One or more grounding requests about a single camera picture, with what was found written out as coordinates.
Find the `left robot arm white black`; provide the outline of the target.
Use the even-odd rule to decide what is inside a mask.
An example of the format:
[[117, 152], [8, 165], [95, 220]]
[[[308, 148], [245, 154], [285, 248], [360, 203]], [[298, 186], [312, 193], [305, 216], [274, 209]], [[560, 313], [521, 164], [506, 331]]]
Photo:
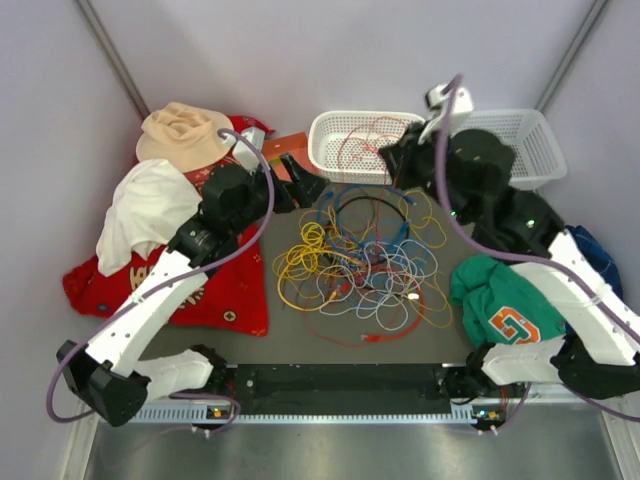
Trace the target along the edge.
[[219, 268], [258, 241], [240, 234], [268, 224], [274, 214], [311, 207], [329, 185], [290, 155], [281, 180], [264, 163], [250, 172], [230, 163], [204, 183], [196, 213], [169, 241], [150, 275], [90, 339], [65, 342], [57, 352], [55, 379], [113, 427], [132, 420], [149, 401], [187, 390], [216, 396], [226, 387], [222, 360], [206, 347], [143, 361], [141, 355], [174, 312]]

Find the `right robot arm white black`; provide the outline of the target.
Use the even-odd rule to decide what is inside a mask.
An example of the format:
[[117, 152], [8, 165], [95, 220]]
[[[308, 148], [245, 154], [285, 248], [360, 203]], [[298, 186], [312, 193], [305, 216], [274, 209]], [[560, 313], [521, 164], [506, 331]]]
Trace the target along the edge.
[[444, 378], [450, 395], [560, 384], [586, 401], [639, 389], [638, 316], [584, 259], [549, 204], [510, 183], [515, 154], [479, 129], [424, 134], [418, 123], [378, 151], [393, 185], [436, 200], [464, 239], [510, 275], [493, 336]]

